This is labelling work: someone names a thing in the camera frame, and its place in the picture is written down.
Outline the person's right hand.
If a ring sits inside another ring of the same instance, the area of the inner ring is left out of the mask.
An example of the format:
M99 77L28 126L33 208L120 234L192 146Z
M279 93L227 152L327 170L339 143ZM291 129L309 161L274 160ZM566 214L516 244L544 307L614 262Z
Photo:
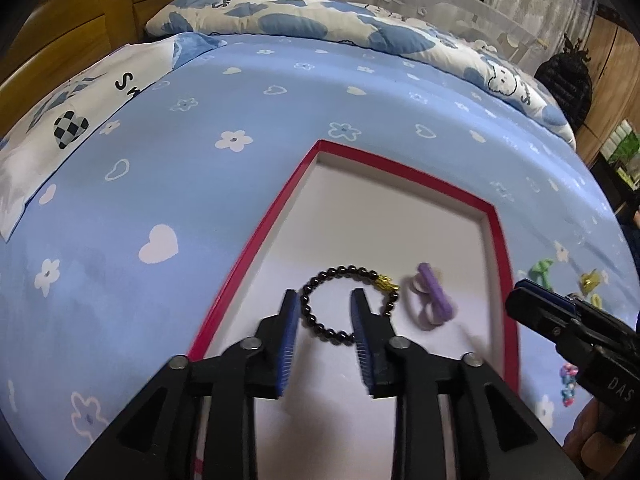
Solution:
M574 421L563 450L584 479L638 479L639 435L615 442L600 426L605 408L592 398Z

